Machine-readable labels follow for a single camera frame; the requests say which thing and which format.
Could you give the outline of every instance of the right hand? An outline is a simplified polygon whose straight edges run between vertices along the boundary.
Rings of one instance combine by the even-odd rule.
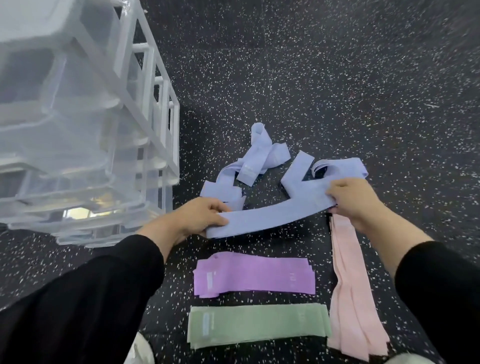
[[[349,218],[360,232],[365,233],[367,226],[374,223],[379,214],[388,210],[372,186],[363,178],[334,180],[326,193],[331,195],[338,205],[329,211]]]

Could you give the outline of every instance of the stacked storage drawers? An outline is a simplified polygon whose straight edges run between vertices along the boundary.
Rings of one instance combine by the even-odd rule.
[[[138,0],[4,4],[0,222],[97,247],[170,211],[180,105]]]

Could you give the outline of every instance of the pink resistance band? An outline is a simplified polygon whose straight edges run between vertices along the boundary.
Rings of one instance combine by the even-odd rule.
[[[327,345],[365,361],[369,354],[388,355],[390,339],[378,318],[355,228],[335,214],[330,227],[338,284],[330,303],[332,337]]]

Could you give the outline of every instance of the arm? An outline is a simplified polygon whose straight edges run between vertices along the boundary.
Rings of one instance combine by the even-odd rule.
[[[173,245],[225,225],[198,198],[0,312],[0,363],[123,363]]]
[[[389,210],[362,179],[332,182],[328,192],[367,235],[398,295],[449,363],[478,357],[480,270]]]

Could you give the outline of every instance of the black sleeve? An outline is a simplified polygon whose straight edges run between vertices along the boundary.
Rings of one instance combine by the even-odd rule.
[[[0,312],[0,363],[125,361],[163,257],[132,235]]]
[[[480,269],[443,244],[426,242],[403,257],[395,286],[448,363],[478,362]]]

